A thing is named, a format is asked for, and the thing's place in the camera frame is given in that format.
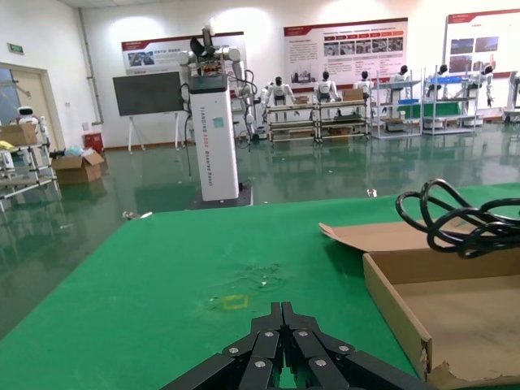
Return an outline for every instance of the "black base platform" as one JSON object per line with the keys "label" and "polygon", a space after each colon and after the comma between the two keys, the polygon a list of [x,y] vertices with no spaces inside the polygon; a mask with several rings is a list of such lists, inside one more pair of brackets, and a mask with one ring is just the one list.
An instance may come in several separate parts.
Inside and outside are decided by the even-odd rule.
{"label": "black base platform", "polygon": [[237,199],[226,199],[223,201],[203,201],[202,193],[190,203],[188,210],[223,209],[225,207],[241,207],[253,205],[253,189],[245,185],[239,192]]}

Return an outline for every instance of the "workbench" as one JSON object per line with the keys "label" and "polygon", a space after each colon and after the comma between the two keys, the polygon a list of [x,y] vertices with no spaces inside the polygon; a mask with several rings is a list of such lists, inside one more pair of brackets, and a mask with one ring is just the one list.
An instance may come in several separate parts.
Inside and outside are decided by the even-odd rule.
{"label": "workbench", "polygon": [[[479,205],[520,184],[464,188]],[[362,253],[318,223],[397,221],[395,197],[179,211],[125,223],[0,343],[0,388],[155,390],[291,301],[413,373],[365,287]],[[293,387],[284,372],[282,385]]]}

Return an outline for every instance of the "exit sign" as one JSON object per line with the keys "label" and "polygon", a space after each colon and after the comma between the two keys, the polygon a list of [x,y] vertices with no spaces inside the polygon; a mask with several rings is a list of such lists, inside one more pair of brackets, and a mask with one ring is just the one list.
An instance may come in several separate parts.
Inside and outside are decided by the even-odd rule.
{"label": "exit sign", "polygon": [[9,51],[14,54],[24,55],[24,48],[20,45],[13,45],[12,43],[7,43],[7,47]]}

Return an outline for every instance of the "glossy floor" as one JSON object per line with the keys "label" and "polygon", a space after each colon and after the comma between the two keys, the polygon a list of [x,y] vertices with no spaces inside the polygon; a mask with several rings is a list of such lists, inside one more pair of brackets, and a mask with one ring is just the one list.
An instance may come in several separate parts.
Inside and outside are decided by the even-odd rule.
{"label": "glossy floor", "polygon": [[[0,338],[124,223],[123,211],[184,210],[198,190],[195,149],[188,151],[191,177],[185,149],[110,152],[102,180],[62,187],[61,201],[52,190],[27,193],[8,210],[0,226]],[[237,157],[255,204],[366,197],[367,189],[383,196],[434,177],[456,186],[518,182],[520,130],[487,125],[477,136],[321,147],[262,142]]]}

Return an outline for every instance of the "wall poster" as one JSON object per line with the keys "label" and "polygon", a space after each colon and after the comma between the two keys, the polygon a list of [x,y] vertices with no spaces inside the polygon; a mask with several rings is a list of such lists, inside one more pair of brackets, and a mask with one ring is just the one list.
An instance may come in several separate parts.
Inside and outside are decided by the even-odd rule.
{"label": "wall poster", "polygon": [[[195,36],[202,42],[202,35]],[[178,72],[177,54],[190,50],[189,37],[170,37],[146,41],[123,42],[123,62],[127,75],[142,75],[145,73]],[[243,32],[224,32],[213,37],[215,46],[234,46],[240,51],[245,61],[245,42]],[[226,72],[232,74],[229,61],[226,62]]]}
{"label": "wall poster", "polygon": [[309,91],[329,71],[347,87],[368,71],[387,78],[406,63],[408,18],[286,27],[285,77],[295,92]]}
{"label": "wall poster", "polygon": [[461,75],[491,64],[495,77],[509,76],[520,68],[519,29],[520,9],[449,15],[444,48],[448,71]]}

